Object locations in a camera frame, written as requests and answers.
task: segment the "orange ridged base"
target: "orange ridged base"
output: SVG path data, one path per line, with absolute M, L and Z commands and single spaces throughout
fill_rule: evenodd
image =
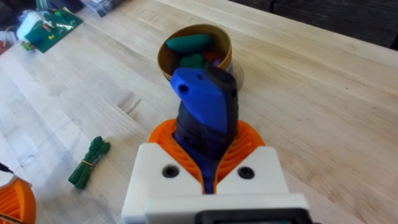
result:
M 35 198 L 28 183 L 16 179 L 0 190 L 0 215 L 24 224 L 35 223 Z M 0 224 L 8 223 L 0 217 Z
M 176 119 L 170 119 L 158 125 L 150 135 L 148 142 L 156 142 L 185 168 L 203 187 L 203 179 L 195 161 L 177 144 L 173 138 L 176 130 Z M 217 183 L 227 176 L 258 146 L 265 146 L 260 135 L 250 125 L 238 121 L 238 134 L 218 164 L 214 181 L 214 194 Z

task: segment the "small cup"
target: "small cup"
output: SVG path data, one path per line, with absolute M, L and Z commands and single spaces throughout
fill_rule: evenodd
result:
M 231 39 L 225 30 L 211 24 L 197 24 L 176 31 L 169 38 L 167 38 L 167 40 L 174 37 L 182 37 L 194 34 L 210 34 L 212 36 L 213 43 L 211 50 L 221 53 L 224 57 L 224 60 L 218 65 L 218 68 L 222 68 L 223 70 L 232 73 Z M 159 49 L 157 54 L 157 64 L 164 77 L 170 81 L 174 70 L 178 68 L 179 58 L 176 53 L 166 46 L 167 40 L 165 40 Z

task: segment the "green circuit board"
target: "green circuit board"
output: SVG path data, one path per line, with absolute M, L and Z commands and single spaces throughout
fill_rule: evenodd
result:
M 25 36 L 25 39 L 42 53 L 46 52 L 83 22 L 62 9 L 45 14 L 44 17 L 47 23 L 51 23 L 51 26 L 44 21 L 38 21 Z

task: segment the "green object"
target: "green object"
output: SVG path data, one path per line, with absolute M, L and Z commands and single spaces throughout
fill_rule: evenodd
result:
M 212 40 L 209 34 L 195 34 L 171 38 L 166 41 L 166 45 L 176 52 L 190 54 L 206 50 Z
M 94 138 L 84 159 L 81 160 L 81 163 L 69 177 L 69 182 L 78 189 L 84 189 L 90 178 L 93 166 L 98 163 L 99 159 L 104 156 L 110 148 L 111 144 L 109 142 L 104 142 L 101 136 Z
M 181 58 L 180 67 L 184 68 L 203 68 L 205 57 L 202 54 L 193 54 Z
M 54 13 L 44 14 L 44 17 L 46 22 L 36 22 L 32 30 L 25 36 L 25 39 L 42 53 L 83 22 L 62 9 Z

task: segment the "wire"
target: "wire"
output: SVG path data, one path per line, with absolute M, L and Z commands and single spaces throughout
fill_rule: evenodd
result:
M 17 29 L 18 26 L 9 26 L 9 27 L 7 27 L 7 29 L 5 30 L 5 34 L 4 34 L 4 42 L 2 43 L 3 47 L 6 47 L 8 30 L 11 29 L 11 28 L 16 28 Z

